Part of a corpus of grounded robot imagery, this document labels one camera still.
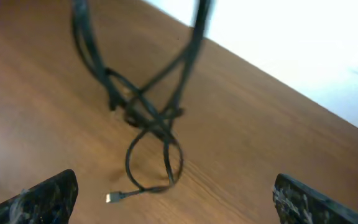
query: wood grain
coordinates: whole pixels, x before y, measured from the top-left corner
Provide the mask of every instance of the wood grain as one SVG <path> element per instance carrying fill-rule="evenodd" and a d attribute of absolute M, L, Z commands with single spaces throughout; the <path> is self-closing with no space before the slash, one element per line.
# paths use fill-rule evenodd
<path fill-rule="evenodd" d="M 140 85 L 189 28 L 136 0 L 95 0 L 106 63 Z M 80 192 L 71 223 L 278 223 L 272 185 L 289 174 L 358 211 L 358 129 L 211 41 L 186 88 L 175 131 L 185 170 L 174 189 L 105 204 L 133 190 L 124 172 L 138 130 L 112 116 L 70 36 L 68 1 L 0 1 L 0 202 L 63 169 Z M 175 77 L 150 94 L 157 103 Z M 136 148 L 134 172 L 163 180 L 161 143 Z"/>

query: black object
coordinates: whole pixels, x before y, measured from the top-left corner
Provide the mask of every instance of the black object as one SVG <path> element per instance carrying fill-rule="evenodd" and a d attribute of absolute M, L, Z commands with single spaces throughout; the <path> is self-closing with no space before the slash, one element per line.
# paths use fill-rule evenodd
<path fill-rule="evenodd" d="M 158 74 L 156 74 L 156 76 L 154 76 L 146 85 L 142 86 L 141 88 L 137 88 L 117 71 L 104 65 L 99 50 L 96 46 L 96 41 L 91 28 L 88 3 L 86 0 L 73 0 L 73 37 L 75 40 L 76 49 L 82 61 L 88 70 L 97 79 L 97 81 L 99 81 L 107 90 L 109 95 L 110 110 L 115 111 L 117 107 L 124 108 L 124 120 L 131 126 L 141 129 L 141 132 L 129 146 L 125 159 L 125 167 L 128 178 L 134 185 L 136 185 L 138 190 L 127 193 L 112 192 L 107 195 L 107 202 L 115 202 L 128 196 L 141 194 L 144 192 L 163 192 L 170 187 L 173 187 L 180 178 L 183 169 L 183 152 L 180 148 L 179 142 L 172 134 L 171 129 L 173 126 L 173 120 L 183 114 L 183 109 L 179 108 L 179 102 L 186 82 L 190 77 L 191 70 L 193 69 L 196 56 L 200 51 L 210 4 L 210 0 L 199 1 L 198 13 L 191 39 L 187 46 L 179 53 L 177 58 L 160 72 L 158 72 Z M 180 62 L 184 63 L 184 68 L 182 70 L 181 79 L 177 85 L 177 88 L 172 93 L 167 105 L 163 108 L 163 110 L 157 111 L 157 109 L 145 99 L 144 94 L 161 79 L 165 78 L 169 72 L 171 72 Z M 111 81 L 111 77 L 116 78 L 126 88 L 128 88 L 132 92 L 133 97 L 129 100 L 126 100 Z M 139 101 L 148 112 L 148 114 L 151 115 L 152 120 L 145 118 L 138 110 L 134 108 L 134 105 L 137 101 Z M 132 150 L 136 143 L 148 132 L 153 133 L 157 138 L 159 138 L 159 140 L 163 142 L 164 163 L 169 178 L 168 185 L 144 187 L 142 184 L 135 180 L 131 173 L 129 161 L 131 159 Z M 175 175 L 173 174 L 169 160 L 170 145 L 175 146 L 180 153 L 180 164 Z"/>
<path fill-rule="evenodd" d="M 279 174 L 273 202 L 281 224 L 356 224 L 358 213 L 285 174 Z"/>
<path fill-rule="evenodd" d="M 65 170 L 0 204 L 0 224 L 68 223 L 78 195 L 72 170 Z"/>

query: black cable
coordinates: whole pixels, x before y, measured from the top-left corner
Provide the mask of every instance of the black cable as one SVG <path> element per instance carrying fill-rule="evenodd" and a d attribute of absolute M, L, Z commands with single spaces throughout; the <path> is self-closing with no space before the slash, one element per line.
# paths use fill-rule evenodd
<path fill-rule="evenodd" d="M 168 64 L 168 66 L 158 72 L 158 74 L 156 74 L 156 76 L 154 76 L 147 84 L 141 88 L 137 88 L 117 71 L 104 66 L 92 31 L 88 3 L 86 0 L 73 0 L 73 15 L 71 24 L 78 54 L 86 65 L 87 69 L 107 89 L 109 94 L 110 110 L 116 110 L 117 106 L 124 108 L 125 121 L 128 124 L 141 129 L 141 132 L 131 142 L 125 158 L 125 168 L 128 178 L 138 188 L 138 190 L 124 193 L 111 192 L 107 195 L 107 202 L 117 202 L 120 199 L 144 192 L 163 192 L 168 190 L 170 187 L 173 187 L 180 178 L 183 170 L 183 151 L 171 130 L 173 127 L 174 119 L 183 114 L 183 109 L 179 108 L 179 102 L 181 100 L 183 89 L 190 77 L 190 73 L 193 69 L 197 54 L 200 51 L 210 5 L 211 0 L 199 1 L 195 27 L 187 46 L 180 52 L 176 59 L 174 59 L 170 64 Z M 84 40 L 85 49 L 80 44 L 81 38 Z M 160 80 L 165 78 L 180 62 L 185 63 L 183 70 L 181 71 L 180 81 L 178 82 L 175 91 L 172 93 L 165 107 L 161 111 L 157 111 L 157 109 L 155 109 L 155 107 L 145 99 L 144 94 Z M 126 88 L 128 88 L 134 96 L 130 100 L 126 100 L 124 97 L 122 97 L 120 92 L 117 91 L 114 83 L 110 80 L 109 76 L 117 78 L 118 81 L 121 82 Z M 134 108 L 134 105 L 137 101 L 139 101 L 145 110 L 149 113 L 149 115 L 151 115 L 152 120 L 145 118 Z M 138 181 L 136 181 L 132 175 L 131 168 L 129 166 L 132 151 L 139 140 L 141 140 L 142 137 L 148 132 L 153 133 L 157 138 L 159 138 L 159 140 L 163 142 L 163 157 L 165 169 L 169 179 L 168 185 L 144 187 L 142 184 L 138 183 Z M 169 160 L 170 145 L 175 146 L 179 151 L 179 168 L 175 175 L 172 171 Z"/>

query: tangled cable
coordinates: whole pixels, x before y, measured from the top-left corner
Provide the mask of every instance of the tangled cable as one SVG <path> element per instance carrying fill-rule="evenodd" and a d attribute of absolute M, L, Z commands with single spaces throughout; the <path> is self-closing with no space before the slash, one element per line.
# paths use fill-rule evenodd
<path fill-rule="evenodd" d="M 208 11 L 211 5 L 211 0 L 200 0 L 198 3 L 198 12 L 195 20 L 191 39 L 187 46 L 180 52 L 180 54 L 171 63 L 162 69 L 156 76 L 154 76 L 147 84 L 141 88 L 137 88 L 129 80 L 120 75 L 117 71 L 104 66 L 99 50 L 96 46 L 92 26 L 90 23 L 90 13 L 88 3 L 86 0 L 73 0 L 73 14 L 72 14 L 72 32 L 75 41 L 75 46 L 82 61 L 93 76 L 105 87 L 109 95 L 110 110 L 115 111 L 118 106 L 124 108 L 124 120 L 133 127 L 141 129 L 141 132 L 131 142 L 125 158 L 125 168 L 128 178 L 132 181 L 138 190 L 132 192 L 111 192 L 106 196 L 106 202 L 117 202 L 131 195 L 137 195 L 144 192 L 159 193 L 173 187 L 181 176 L 183 170 L 183 151 L 172 134 L 172 126 L 175 118 L 183 114 L 183 109 L 179 108 L 183 89 L 190 77 L 196 57 L 200 51 L 201 42 L 204 37 L 204 30 L 206 27 L 206 20 Z M 83 39 L 86 49 L 80 44 L 80 39 Z M 149 91 L 155 84 L 165 78 L 180 62 L 184 62 L 183 70 L 181 71 L 180 81 L 168 100 L 168 103 L 161 111 L 157 109 L 145 99 L 144 94 Z M 111 81 L 110 76 L 117 78 L 127 89 L 129 89 L 133 97 L 126 100 L 115 87 Z M 151 115 L 152 119 L 145 118 L 139 111 L 134 108 L 135 103 L 139 101 L 145 110 Z M 165 169 L 167 171 L 169 185 L 144 187 L 135 180 L 132 175 L 129 162 L 132 151 L 135 145 L 142 137 L 148 133 L 153 133 L 159 140 L 163 142 L 163 158 Z M 179 168 L 174 175 L 169 159 L 170 145 L 175 146 L 179 151 Z"/>

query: wooden table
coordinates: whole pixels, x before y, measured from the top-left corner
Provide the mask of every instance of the wooden table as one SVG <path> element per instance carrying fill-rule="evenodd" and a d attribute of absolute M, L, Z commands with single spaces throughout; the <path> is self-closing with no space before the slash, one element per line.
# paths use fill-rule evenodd
<path fill-rule="evenodd" d="M 189 35 L 141 1 L 95 0 L 91 11 L 106 63 L 138 85 Z M 108 111 L 69 18 L 69 1 L 0 1 L 0 202 L 73 169 L 71 223 L 278 223 L 272 185 L 283 172 L 358 211 L 358 129 L 211 41 L 175 126 L 182 179 L 165 194 L 105 204 L 106 192 L 135 189 L 124 155 L 139 130 Z M 175 81 L 149 97 L 163 102 Z M 161 145 L 149 136 L 134 153 L 146 184 L 166 181 Z"/>

